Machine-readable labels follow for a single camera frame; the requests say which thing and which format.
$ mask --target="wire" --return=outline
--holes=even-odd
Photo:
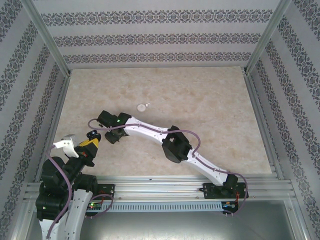
[[[87,215],[85,215],[85,216],[84,216],[85,218],[94,219],[94,218],[96,218],[96,217],[99,217],[99,216],[101,216],[102,214],[104,214],[105,212],[107,212],[107,211],[112,207],[112,204],[114,203],[114,198],[112,197],[112,195],[109,195],[109,194],[99,194],[99,195],[97,195],[97,196],[94,196],[93,198],[90,199],[90,202],[91,202],[92,200],[96,199],[96,198],[99,198],[99,197],[109,197],[109,198],[111,198],[111,203],[110,203],[110,205],[106,208],[106,210],[104,210],[104,211],[102,211],[102,212],[99,212],[99,213],[97,213],[97,214],[94,215],[94,216],[87,216]]]
[[[67,175],[65,174],[65,172],[61,169],[61,167],[56,163],[56,161],[50,156],[49,151],[53,148],[55,148],[56,146],[53,145],[52,147],[50,147],[46,152],[45,155],[48,157],[48,159],[50,160],[50,162],[56,167],[56,169],[58,169],[58,171],[61,173],[62,177],[64,178],[66,185],[68,186],[68,200],[66,201],[66,204],[64,206],[64,208],[61,210],[61,212],[58,214],[58,216],[56,216],[56,218],[53,220],[48,233],[46,235],[46,239],[50,238],[50,234],[52,232],[52,229],[54,228],[54,225],[58,222],[58,220],[60,219],[60,217],[66,212],[67,208],[69,207],[69,203],[71,201],[71,197],[72,197],[72,188],[71,188],[71,183],[67,177]]]
[[[244,207],[245,205],[245,202],[246,202],[246,198],[248,196],[248,183],[247,183],[247,180],[246,178],[241,175],[240,173],[236,173],[236,172],[231,172],[231,171],[222,171],[222,170],[219,170],[219,169],[216,169],[216,168],[213,168],[207,164],[205,164],[203,161],[201,161],[196,155],[196,151],[200,148],[200,145],[201,145],[201,140],[200,140],[200,137],[193,131],[190,131],[190,130],[183,130],[183,129],[179,129],[179,130],[172,130],[172,131],[161,131],[161,130],[158,130],[158,129],[154,129],[152,127],[149,127],[149,126],[146,126],[146,125],[143,125],[143,124],[138,124],[138,123],[130,123],[130,124],[124,124],[124,125],[120,125],[120,126],[114,126],[114,127],[104,127],[104,128],[98,128],[98,127],[93,127],[90,125],[90,123],[92,121],[95,121],[95,120],[98,120],[97,118],[93,118],[91,120],[88,121],[88,127],[93,129],[93,130],[97,130],[97,131],[111,131],[111,130],[115,130],[115,129],[121,129],[121,128],[125,128],[125,127],[132,127],[132,126],[139,126],[139,127],[143,127],[145,129],[149,129],[151,131],[154,131],[156,133],[159,133],[159,134],[173,134],[173,133],[188,133],[188,134],[192,134],[193,136],[196,137],[196,139],[198,140],[198,145],[196,146],[196,148],[193,150],[192,152],[192,156],[197,159],[202,165],[204,165],[205,167],[211,169],[212,171],[217,171],[218,173],[222,173],[222,174],[233,174],[233,175],[237,175],[239,177],[241,177],[244,181],[244,184],[245,184],[245,194],[244,194],[244,198],[243,198],[243,203],[241,205],[241,207],[239,207],[239,209],[233,214],[233,215],[236,215],[239,213],[239,211]]]

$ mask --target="wall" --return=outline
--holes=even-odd
[[[71,69],[245,66],[279,0],[35,0]]]
[[[320,1],[292,1],[251,73],[312,239],[320,239]]]
[[[44,152],[64,76],[18,0],[0,0],[0,240]]]

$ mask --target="marble floor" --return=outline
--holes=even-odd
[[[137,105],[149,104],[145,112]],[[121,112],[169,128],[196,132],[198,152],[215,165],[241,174],[271,173],[264,144],[240,67],[75,69],[72,72],[54,141],[89,132],[88,120],[102,110]],[[100,176],[198,175],[166,159],[149,140],[123,137],[110,144],[102,135],[95,167],[83,173]],[[192,146],[197,139],[186,134]],[[66,157],[61,149],[52,156]]]

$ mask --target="purple cable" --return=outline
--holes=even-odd
[[[94,215],[94,216],[87,216],[87,215],[86,215],[86,216],[84,216],[85,218],[94,219],[94,218],[96,218],[96,217],[99,217],[99,216],[101,216],[102,214],[104,214],[105,212],[107,212],[107,211],[112,207],[112,204],[114,203],[114,198],[112,197],[112,195],[109,195],[109,194],[99,194],[99,195],[97,195],[97,196],[94,196],[93,198],[90,199],[90,202],[91,202],[92,200],[96,199],[96,198],[99,198],[99,197],[109,197],[109,198],[111,198],[111,203],[110,203],[110,205],[107,207],[106,210],[104,210],[104,211],[102,211],[102,212],[99,212],[99,213],[97,213],[97,214]]]
[[[58,216],[56,216],[56,218],[54,219],[54,221],[52,222],[48,233],[46,235],[46,239],[50,238],[50,234],[52,229],[54,228],[55,224],[58,222],[59,218],[66,212],[67,208],[69,207],[69,203],[71,201],[71,197],[72,197],[72,188],[71,188],[71,183],[67,177],[67,175],[64,173],[64,171],[61,169],[61,167],[56,163],[56,161],[50,156],[49,151],[51,149],[53,149],[55,147],[55,145],[53,145],[51,148],[49,148],[46,152],[45,155],[48,157],[48,159],[50,160],[50,162],[56,167],[56,169],[58,169],[58,171],[61,173],[62,177],[64,178],[67,186],[68,186],[68,200],[66,201],[66,204],[64,206],[64,208],[61,210],[61,212],[58,214]]]
[[[243,202],[242,202],[242,205],[239,207],[239,209],[233,214],[233,215],[236,215],[239,213],[239,211],[244,207],[245,205],[245,202],[246,202],[246,199],[247,199],[247,196],[248,196],[248,183],[247,183],[247,180],[246,178],[241,175],[240,173],[236,173],[236,172],[231,172],[231,171],[222,171],[222,170],[219,170],[219,169],[215,169],[207,164],[205,164],[203,161],[201,161],[198,157],[195,156],[195,152],[200,148],[200,144],[201,144],[201,140],[200,140],[200,137],[193,131],[190,131],[190,130],[182,130],[182,129],[179,129],[179,130],[172,130],[172,131],[161,131],[161,130],[158,130],[158,129],[154,129],[152,127],[149,127],[149,126],[146,126],[146,125],[143,125],[143,124],[138,124],[138,123],[130,123],[130,124],[124,124],[124,125],[120,125],[120,126],[114,126],[114,127],[109,127],[109,128],[98,128],[98,127],[93,127],[90,125],[90,123],[92,121],[95,121],[97,120],[97,118],[93,118],[91,120],[88,121],[88,127],[93,129],[93,130],[97,130],[97,131],[111,131],[111,130],[115,130],[115,129],[121,129],[121,128],[125,128],[125,127],[132,127],[132,126],[139,126],[139,127],[143,127],[145,129],[149,129],[151,131],[154,131],[156,133],[159,133],[159,134],[173,134],[173,133],[188,133],[188,134],[192,134],[193,136],[196,137],[196,139],[198,139],[198,145],[196,146],[196,148],[193,150],[192,152],[192,156],[197,159],[202,165],[204,165],[205,167],[211,169],[212,171],[217,171],[219,173],[222,173],[222,174],[233,174],[233,175],[238,175],[240,176],[243,181],[244,181],[244,184],[245,184],[245,194],[244,194],[244,199],[243,199]]]

